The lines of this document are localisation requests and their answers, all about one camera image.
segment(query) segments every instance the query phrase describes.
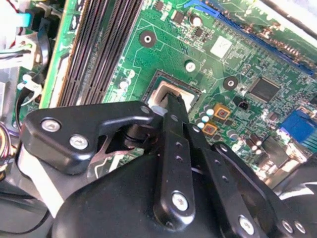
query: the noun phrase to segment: white label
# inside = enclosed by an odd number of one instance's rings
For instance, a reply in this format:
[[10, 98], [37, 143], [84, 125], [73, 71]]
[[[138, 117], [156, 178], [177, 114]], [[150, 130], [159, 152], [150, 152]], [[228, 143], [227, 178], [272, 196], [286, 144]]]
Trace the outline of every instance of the white label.
[[232, 46], [232, 42], [227, 40], [226, 38], [219, 36], [216, 43], [213, 45], [210, 52], [219, 58], [223, 58], [225, 54], [228, 52], [230, 47]]

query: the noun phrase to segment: electrolytic capacitor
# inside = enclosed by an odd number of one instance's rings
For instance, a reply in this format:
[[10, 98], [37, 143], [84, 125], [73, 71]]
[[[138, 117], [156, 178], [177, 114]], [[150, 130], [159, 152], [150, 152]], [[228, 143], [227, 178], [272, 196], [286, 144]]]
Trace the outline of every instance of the electrolytic capacitor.
[[214, 110], [213, 108], [211, 108], [211, 106], [209, 105], [204, 106], [204, 110], [209, 117], [212, 117], [214, 115]]
[[124, 78], [120, 83], [119, 83], [119, 88], [126, 90], [131, 84], [131, 79], [130, 78]]
[[197, 119], [195, 123], [200, 129], [203, 129], [205, 127], [205, 123], [203, 123], [201, 119]]
[[197, 15], [191, 15], [189, 21], [195, 27], [199, 27], [203, 24], [203, 20]]
[[251, 135], [250, 135], [250, 139], [253, 141], [253, 143], [255, 143], [257, 146], [261, 146], [262, 145], [262, 141], [260, 140], [260, 138], [256, 135], [256, 134], [254, 134], [254, 133], [252, 133]]
[[257, 149], [256, 150], [256, 155], [260, 155], [260, 154], [262, 154], [262, 150], [261, 149]]
[[256, 151], [257, 150], [257, 146], [255, 145], [255, 143], [253, 143], [253, 141], [251, 139], [246, 139], [246, 144], [250, 147], [251, 150]]
[[209, 121], [209, 116], [205, 112], [199, 113], [199, 116], [203, 123], [207, 123]]
[[227, 131], [227, 136], [230, 138], [231, 141], [237, 141], [239, 138], [238, 133], [235, 130]]

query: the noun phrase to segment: surface mount component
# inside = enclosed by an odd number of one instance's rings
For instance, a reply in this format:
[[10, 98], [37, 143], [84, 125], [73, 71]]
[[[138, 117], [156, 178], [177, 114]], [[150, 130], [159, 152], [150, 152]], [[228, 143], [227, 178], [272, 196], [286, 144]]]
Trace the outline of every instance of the surface mount component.
[[249, 89], [249, 93], [257, 99], [260, 99], [264, 103], [268, 103], [274, 98], [279, 89], [280, 87], [275, 83], [265, 78], [259, 78], [251, 86], [251, 88]]
[[221, 120], [226, 120], [230, 116], [230, 109], [221, 103], [217, 103], [214, 110], [214, 117]]
[[203, 132], [207, 135], [213, 135], [217, 131], [218, 127], [213, 123], [207, 123], [203, 129]]

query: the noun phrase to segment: green circuit board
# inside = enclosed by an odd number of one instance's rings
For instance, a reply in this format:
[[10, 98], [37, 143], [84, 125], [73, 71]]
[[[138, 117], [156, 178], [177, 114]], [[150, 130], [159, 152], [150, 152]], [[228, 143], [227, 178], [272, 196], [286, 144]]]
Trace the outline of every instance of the green circuit board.
[[[241, 140], [252, 132], [265, 138], [294, 109], [310, 106], [308, 101], [317, 92], [314, 79], [213, 17], [192, 8], [184, 9], [185, 2], [165, 1], [163, 8], [158, 10], [157, 1], [146, 1], [106, 94], [105, 103], [144, 100], [152, 78], [160, 70], [201, 92], [190, 110], [191, 122], [196, 123], [207, 105], [213, 108], [221, 103], [230, 110], [227, 120], [232, 121], [232, 125], [211, 118], [210, 123], [216, 125], [217, 131], [213, 136], [206, 136], [210, 143], [217, 138], [236, 147], [237, 141], [229, 138], [228, 131], [234, 130]], [[181, 23], [173, 18], [178, 12], [184, 16]], [[203, 21], [200, 36], [196, 35], [197, 27], [189, 22], [192, 14], [198, 15]], [[152, 47], [142, 45], [140, 36], [144, 31], [153, 32], [156, 36]], [[221, 49], [219, 46], [217, 49], [215, 45], [219, 45], [219, 41], [227, 42], [230, 47]], [[185, 68], [189, 60], [196, 66], [192, 72]], [[232, 91], [223, 87], [224, 80], [230, 76], [236, 77], [239, 82]], [[120, 82], [127, 78], [130, 85], [123, 90]], [[260, 78], [278, 87], [274, 98], [267, 103], [249, 92]], [[250, 108], [245, 111], [237, 107], [233, 102], [236, 96], [245, 98]], [[272, 113], [277, 118], [270, 119]], [[256, 159], [244, 144], [237, 153], [249, 163]]]
[[[256, 169], [254, 161], [258, 156], [244, 143], [245, 139], [251, 133], [256, 133], [262, 139], [275, 134], [283, 120], [299, 107], [314, 110], [309, 101], [317, 93], [317, 82], [250, 38], [244, 37], [241, 32], [193, 7], [184, 7], [188, 2], [144, 1], [104, 103], [133, 100], [147, 103], [149, 95], [159, 84], [158, 79], [174, 82], [179, 88], [195, 93], [195, 100], [189, 111], [192, 123], [198, 123], [202, 119], [201, 114], [206, 106], [213, 109], [217, 104], [222, 104], [229, 110], [226, 120], [210, 117], [208, 123], [215, 125], [217, 130], [213, 135], [206, 134], [207, 140], [210, 143], [227, 143]], [[257, 14], [261, 11], [255, 10], [258, 5], [253, 5], [252, 12], [244, 16], [251, 5], [248, 1], [217, 2], [223, 9], [228, 8], [228, 12], [223, 13], [232, 20], [244, 17], [246, 22], [255, 20], [256, 26], [267, 26], [274, 21], [268, 20], [265, 13]], [[41, 108], [57, 105], [68, 59], [74, 53], [73, 45], [84, 6], [84, 1], [81, 1], [81, 5], [77, 1], [66, 1]], [[201, 26], [190, 23], [193, 15], [202, 20]], [[155, 41], [150, 46], [145, 44], [143, 37], [149, 32]], [[281, 32], [275, 32], [275, 36], [280, 37], [279, 34]], [[302, 51], [308, 51], [307, 55], [313, 59], [315, 47], [305, 45], [290, 30], [287, 32], [286, 29], [282, 35], [286, 35], [288, 41], [300, 45]], [[189, 71], [186, 68], [188, 62], [194, 64], [194, 70]], [[224, 82], [232, 76], [237, 79], [238, 84], [233, 90], [227, 90]], [[261, 92], [261, 84], [257, 83], [263, 81], [268, 82], [271, 87], [266, 87]], [[259, 99], [261, 93], [270, 95], [271, 90], [276, 90], [276, 93], [269, 100]], [[246, 100], [246, 110], [236, 105], [236, 97]]]
[[296, 62], [316, 70], [317, 40], [261, 0], [209, 0], [206, 2], [241, 25], [246, 32], [257, 35]]
[[46, 77], [40, 108], [57, 106], [59, 94], [74, 50], [77, 30], [82, 19], [85, 0], [67, 0], [54, 47], [52, 61]]

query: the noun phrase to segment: capacitor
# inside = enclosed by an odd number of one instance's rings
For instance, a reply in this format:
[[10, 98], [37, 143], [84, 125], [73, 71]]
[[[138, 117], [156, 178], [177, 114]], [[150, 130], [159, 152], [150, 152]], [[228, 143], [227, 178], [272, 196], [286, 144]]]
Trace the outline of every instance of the capacitor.
[[204, 110], [209, 117], [212, 117], [214, 115], [214, 110], [211, 108], [211, 106], [204, 106]]
[[257, 149], [256, 150], [256, 155], [260, 155], [262, 153], [262, 150], [261, 149]]
[[235, 130], [229, 130], [227, 131], [227, 136], [230, 138], [231, 141], [237, 141], [239, 136], [238, 136], [238, 133], [237, 131]]
[[209, 116], [205, 112], [199, 113], [199, 116], [203, 123], [206, 123], [209, 121]]
[[185, 62], [185, 69], [189, 73], [194, 72], [196, 69], [196, 65], [191, 60], [188, 60]]
[[131, 84], [131, 79], [130, 78], [124, 78], [120, 83], [119, 83], [119, 88], [126, 90]]
[[199, 27], [203, 24], [203, 20], [199, 16], [194, 14], [191, 15], [191, 17], [189, 18], [189, 21], [194, 27]]
[[253, 143], [253, 141], [251, 139], [246, 139], [246, 144], [250, 147], [251, 150], [256, 151], [257, 150], [257, 146], [255, 145], [255, 143]]
[[257, 146], [261, 146], [262, 145], [262, 141], [261, 139], [254, 133], [252, 133], [250, 135], [250, 139], [253, 141], [253, 143], [255, 143]]
[[196, 125], [197, 125], [198, 128], [200, 128], [200, 129], [204, 129], [204, 127], [205, 127], [205, 123], [203, 123], [201, 119], [197, 119], [197, 120], [196, 120]]

